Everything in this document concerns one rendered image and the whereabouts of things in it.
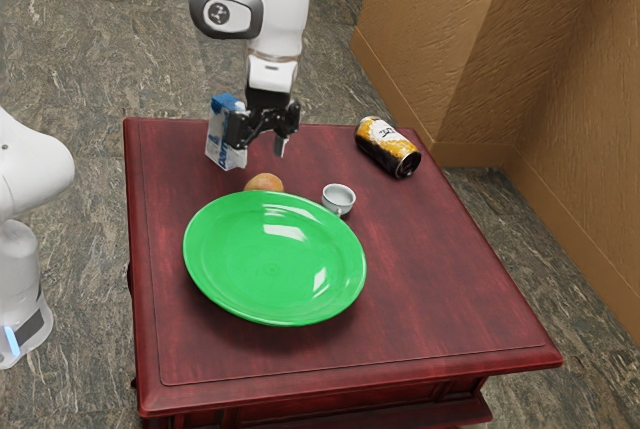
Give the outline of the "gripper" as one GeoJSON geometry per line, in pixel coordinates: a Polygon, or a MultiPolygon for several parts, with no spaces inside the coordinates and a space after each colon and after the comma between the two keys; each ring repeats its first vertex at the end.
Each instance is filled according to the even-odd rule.
{"type": "Polygon", "coordinates": [[[225,142],[236,150],[246,150],[262,132],[272,129],[274,121],[274,154],[282,158],[289,137],[300,124],[301,104],[291,100],[288,92],[245,88],[247,109],[229,114],[225,142]]]}

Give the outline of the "orange and black can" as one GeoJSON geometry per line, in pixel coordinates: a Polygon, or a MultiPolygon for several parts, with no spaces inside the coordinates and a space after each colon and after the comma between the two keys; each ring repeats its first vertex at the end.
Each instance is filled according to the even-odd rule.
{"type": "Polygon", "coordinates": [[[422,159],[415,144],[377,116],[363,118],[354,139],[359,149],[396,179],[411,176],[422,159]]]}

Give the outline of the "small white cup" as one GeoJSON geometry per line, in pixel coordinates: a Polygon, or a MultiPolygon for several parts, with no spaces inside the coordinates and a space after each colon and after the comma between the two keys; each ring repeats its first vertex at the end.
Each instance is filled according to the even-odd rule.
{"type": "Polygon", "coordinates": [[[355,192],[344,184],[327,184],[322,190],[321,205],[338,217],[346,216],[356,200],[355,192]]]}

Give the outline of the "brown round fruit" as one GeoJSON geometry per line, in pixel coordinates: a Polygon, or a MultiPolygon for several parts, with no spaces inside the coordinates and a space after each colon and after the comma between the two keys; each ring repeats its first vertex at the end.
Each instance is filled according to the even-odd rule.
{"type": "Polygon", "coordinates": [[[252,177],[244,186],[244,191],[272,191],[283,192],[284,185],[282,180],[272,173],[260,173],[252,177]]]}

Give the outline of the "white and blue carton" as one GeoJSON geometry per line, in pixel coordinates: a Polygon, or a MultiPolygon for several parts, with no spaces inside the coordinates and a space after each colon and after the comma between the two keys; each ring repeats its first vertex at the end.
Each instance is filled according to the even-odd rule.
{"type": "Polygon", "coordinates": [[[245,169],[248,159],[246,149],[231,147],[225,140],[229,116],[245,109],[245,104],[229,93],[211,98],[205,154],[224,171],[245,169]]]}

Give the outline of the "green plate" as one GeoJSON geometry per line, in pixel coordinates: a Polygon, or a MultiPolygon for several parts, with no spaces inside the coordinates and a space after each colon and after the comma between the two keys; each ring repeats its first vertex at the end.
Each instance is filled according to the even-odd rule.
{"type": "Polygon", "coordinates": [[[276,327],[329,320],[359,297],[364,249],[326,208],[283,192],[220,197],[190,220],[182,243],[186,269],[214,304],[276,327]]]}

